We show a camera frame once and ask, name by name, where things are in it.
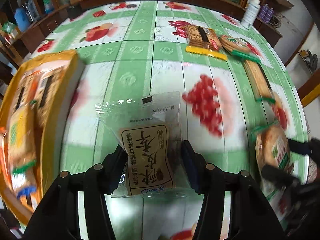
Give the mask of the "round biscuit pack green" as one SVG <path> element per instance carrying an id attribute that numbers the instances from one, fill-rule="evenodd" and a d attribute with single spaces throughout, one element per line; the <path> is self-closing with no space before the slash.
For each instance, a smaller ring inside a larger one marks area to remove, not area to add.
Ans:
<path id="1" fill-rule="evenodd" d="M 260 176 L 260 187 L 269 203 L 276 206 L 284 190 L 277 188 L 274 182 L 263 178 L 262 170 L 265 165 L 270 165 L 286 174 L 293 174 L 294 163 L 287 136 L 277 121 L 253 128 L 251 136 L 255 142 L 255 158 Z"/>

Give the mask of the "beige dried fruit snack bag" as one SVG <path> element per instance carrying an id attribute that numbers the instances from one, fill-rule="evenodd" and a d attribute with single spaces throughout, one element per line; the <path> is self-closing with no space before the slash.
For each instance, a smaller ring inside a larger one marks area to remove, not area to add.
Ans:
<path id="1" fill-rule="evenodd" d="M 181 158 L 178 91 L 97 103 L 95 110 L 127 153 L 112 197 L 182 195 L 189 189 Z"/>

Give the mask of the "yellow edged cracker pack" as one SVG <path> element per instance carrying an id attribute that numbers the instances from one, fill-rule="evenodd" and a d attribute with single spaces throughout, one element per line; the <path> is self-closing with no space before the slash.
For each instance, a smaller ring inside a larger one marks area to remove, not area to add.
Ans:
<path id="1" fill-rule="evenodd" d="M 188 41 L 186 52 L 223 61 L 228 60 L 227 56 L 220 51 L 222 44 L 213 29 L 198 25 L 186 25 L 184 29 Z"/>

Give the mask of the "yellow green cracker pack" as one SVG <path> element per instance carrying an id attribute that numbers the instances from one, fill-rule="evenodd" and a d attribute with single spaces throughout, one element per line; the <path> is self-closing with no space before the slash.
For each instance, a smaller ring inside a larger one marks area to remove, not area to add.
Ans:
<path id="1" fill-rule="evenodd" d="M 11 173 L 23 173 L 36 163 L 34 109 L 26 104 L 10 119 L 8 162 Z"/>

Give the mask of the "orange soda cracker pack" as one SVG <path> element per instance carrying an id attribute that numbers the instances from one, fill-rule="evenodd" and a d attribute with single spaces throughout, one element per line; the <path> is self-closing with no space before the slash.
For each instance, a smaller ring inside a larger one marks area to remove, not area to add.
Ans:
<path id="1" fill-rule="evenodd" d="M 7 188 L 12 192 L 12 182 L 11 182 L 11 175 L 9 171 L 9 162 L 8 162 L 8 136 L 7 136 L 7 130 L 4 127 L 1 127 L 0 136 L 1 136 L 1 172 L 3 174 L 4 181 Z"/>

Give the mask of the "long green edged cracker pack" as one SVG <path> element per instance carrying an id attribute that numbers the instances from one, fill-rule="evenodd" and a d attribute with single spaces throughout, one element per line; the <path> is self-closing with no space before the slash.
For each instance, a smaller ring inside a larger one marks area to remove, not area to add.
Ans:
<path id="1" fill-rule="evenodd" d="M 276 100 L 274 94 L 261 65 L 253 61 L 245 60 L 243 66 L 249 79 L 255 100 L 275 104 Z"/>

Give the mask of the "green fruit pattern tablecloth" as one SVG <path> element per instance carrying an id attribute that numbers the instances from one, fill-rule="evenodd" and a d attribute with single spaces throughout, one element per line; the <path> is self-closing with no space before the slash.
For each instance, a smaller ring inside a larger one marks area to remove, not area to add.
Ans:
<path id="1" fill-rule="evenodd" d="M 201 75 L 217 81 L 222 137 L 208 133 L 181 103 L 182 137 L 207 161 L 229 172 L 253 170 L 250 129 L 273 120 L 264 102 L 256 102 L 242 64 L 185 51 L 186 24 L 212 28 L 219 35 L 246 40 L 258 52 L 263 70 L 278 94 L 287 119 L 286 135 L 308 138 L 305 116 L 282 61 L 254 28 L 202 7 L 167 1 L 108 4 L 65 20 L 35 49 L 34 56 L 75 49 L 87 64 L 67 121 L 60 170 L 83 172 L 112 152 L 117 141 L 97 118 L 95 104 L 117 99 L 192 89 Z"/>

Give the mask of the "yellow cardboard snack box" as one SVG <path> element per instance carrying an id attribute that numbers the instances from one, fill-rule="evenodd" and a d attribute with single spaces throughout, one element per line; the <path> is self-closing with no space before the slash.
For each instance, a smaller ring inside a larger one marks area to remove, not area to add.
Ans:
<path id="1" fill-rule="evenodd" d="M 1 197 L 17 220 L 24 225 L 28 224 L 35 210 L 30 209 L 17 198 L 19 182 L 30 180 L 37 183 L 37 206 L 39 206 L 40 201 L 44 198 L 44 194 L 48 191 L 59 171 L 61 145 L 67 116 L 85 64 L 75 50 L 42 54 L 34 57 L 20 66 L 10 81 L 1 104 L 1 127 L 7 130 L 7 136 L 9 137 L 10 119 L 13 115 L 12 103 L 22 77 L 24 75 L 38 74 L 40 80 L 44 72 L 58 67 L 63 67 L 65 72 L 53 97 L 44 127 L 40 127 L 37 124 L 35 99 L 33 98 L 29 103 L 26 103 L 30 104 L 34 109 L 35 165 L 23 173 L 10 172 L 12 192 L 7 188 L 1 172 Z"/>

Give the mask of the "brown cracker pack barcode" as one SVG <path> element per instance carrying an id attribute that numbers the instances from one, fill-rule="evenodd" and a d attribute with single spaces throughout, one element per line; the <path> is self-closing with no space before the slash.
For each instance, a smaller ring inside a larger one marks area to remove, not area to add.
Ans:
<path id="1" fill-rule="evenodd" d="M 12 112 L 14 113 L 20 107 L 33 100 L 39 83 L 38 74 L 24 75 L 16 90 L 12 103 Z"/>

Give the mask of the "white spray bottle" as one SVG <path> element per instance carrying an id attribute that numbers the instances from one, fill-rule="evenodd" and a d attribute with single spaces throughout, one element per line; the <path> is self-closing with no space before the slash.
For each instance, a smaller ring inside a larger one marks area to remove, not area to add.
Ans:
<path id="1" fill-rule="evenodd" d="M 251 0 L 241 20 L 241 25 L 245 29 L 250 29 L 260 11 L 260 0 Z"/>

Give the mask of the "green plastic bottle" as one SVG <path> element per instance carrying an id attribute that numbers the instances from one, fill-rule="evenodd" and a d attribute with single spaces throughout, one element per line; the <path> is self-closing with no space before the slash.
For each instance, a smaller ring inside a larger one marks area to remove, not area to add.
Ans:
<path id="1" fill-rule="evenodd" d="M 54 10 L 52 0 L 43 0 L 43 3 L 44 3 L 44 10 L 45 10 L 46 14 L 48 14 Z"/>

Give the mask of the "green snack bag on cabinet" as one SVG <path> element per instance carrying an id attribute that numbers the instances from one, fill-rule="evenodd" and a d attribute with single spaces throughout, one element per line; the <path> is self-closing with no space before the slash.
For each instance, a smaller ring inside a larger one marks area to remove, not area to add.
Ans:
<path id="1" fill-rule="evenodd" d="M 16 27 L 17 27 L 17 26 L 16 26 L 15 24 L 7 21 L 7 22 L 5 22 L 5 23 L 3 24 L 2 30 L 3 30 L 5 33 L 7 33 L 7 34 L 10 34 L 10 33 L 12 33 L 14 30 L 16 30 Z"/>

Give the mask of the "blue thermos jug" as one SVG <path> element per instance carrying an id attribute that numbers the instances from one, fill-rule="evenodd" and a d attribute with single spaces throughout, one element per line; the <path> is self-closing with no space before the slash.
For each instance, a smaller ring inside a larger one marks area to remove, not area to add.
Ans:
<path id="1" fill-rule="evenodd" d="M 15 10 L 14 18 L 21 32 L 24 32 L 29 28 L 30 22 L 23 8 L 17 8 Z"/>

